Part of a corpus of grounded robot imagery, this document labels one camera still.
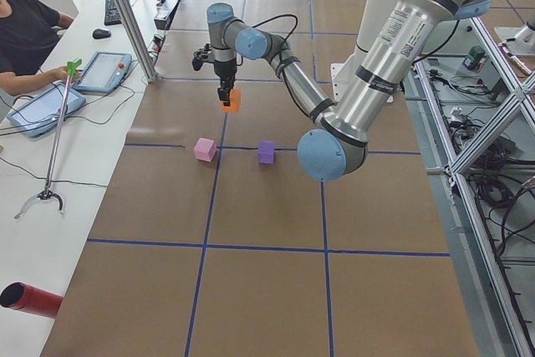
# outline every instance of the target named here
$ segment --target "red cylinder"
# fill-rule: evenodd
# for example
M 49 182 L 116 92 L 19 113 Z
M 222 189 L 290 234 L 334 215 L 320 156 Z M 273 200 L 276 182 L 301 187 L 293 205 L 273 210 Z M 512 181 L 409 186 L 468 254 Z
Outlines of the red cylinder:
M 0 294 L 2 307 L 48 318 L 56 318 L 63 300 L 57 294 L 20 282 L 10 284 Z

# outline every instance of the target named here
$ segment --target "purple cube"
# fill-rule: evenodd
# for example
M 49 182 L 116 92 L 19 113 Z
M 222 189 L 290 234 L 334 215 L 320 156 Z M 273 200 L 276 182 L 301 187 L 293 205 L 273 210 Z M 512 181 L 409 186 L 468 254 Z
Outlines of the purple cube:
M 199 161 L 211 162 L 214 155 L 216 154 L 216 142 L 214 140 L 208 140 L 207 138 L 199 138 L 193 153 L 195 158 Z
M 258 163 L 272 164 L 275 161 L 275 143 L 260 141 L 258 144 Z

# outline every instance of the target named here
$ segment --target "black shirt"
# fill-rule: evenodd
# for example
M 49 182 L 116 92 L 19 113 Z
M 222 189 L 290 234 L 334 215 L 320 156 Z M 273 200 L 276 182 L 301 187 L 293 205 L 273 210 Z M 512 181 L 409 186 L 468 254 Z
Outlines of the black shirt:
M 59 13 L 39 0 L 7 0 L 13 13 L 0 18 L 0 73 L 37 73 L 56 43 Z

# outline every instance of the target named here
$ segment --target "white desk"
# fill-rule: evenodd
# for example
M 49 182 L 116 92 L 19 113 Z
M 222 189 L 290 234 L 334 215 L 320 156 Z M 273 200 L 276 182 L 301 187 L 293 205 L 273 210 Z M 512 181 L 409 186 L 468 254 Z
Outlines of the white desk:
M 140 30 L 148 45 L 156 33 L 152 18 L 155 0 L 131 0 Z M 43 70 L 81 58 L 83 66 L 95 51 L 132 53 L 122 25 L 110 26 L 110 38 L 95 40 L 91 33 L 103 27 L 104 0 L 90 0 L 47 59 Z M 59 144 L 54 180 L 71 180 L 107 185 L 122 150 L 125 135 L 145 91 L 146 80 L 137 66 L 124 85 L 135 91 L 106 125 L 81 119 L 66 120 Z M 108 97 L 88 105 L 79 114 L 92 120 L 106 120 L 131 91 L 118 88 Z M 96 99 L 87 96 L 87 100 Z M 9 127 L 4 120 L 0 128 Z M 37 139 L 16 134 L 0 137 L 0 156 L 23 166 L 37 176 L 46 176 L 54 142 L 54 131 Z M 53 184 L 64 199 L 64 214 L 56 201 L 35 202 L 19 220 L 13 217 L 22 204 L 43 190 L 44 181 L 0 161 L 0 288 L 24 282 L 64 294 L 78 262 L 87 234 L 99 209 L 105 189 L 94 186 Z M 0 309 L 0 355 L 39 355 L 54 321 L 10 309 Z

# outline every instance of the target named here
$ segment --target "computer mouse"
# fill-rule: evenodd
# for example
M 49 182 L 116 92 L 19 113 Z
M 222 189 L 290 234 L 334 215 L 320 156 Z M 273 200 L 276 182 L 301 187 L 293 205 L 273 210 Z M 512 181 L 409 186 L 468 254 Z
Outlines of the computer mouse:
M 102 39 L 111 37 L 111 32 L 106 28 L 97 28 L 93 31 L 93 38 Z

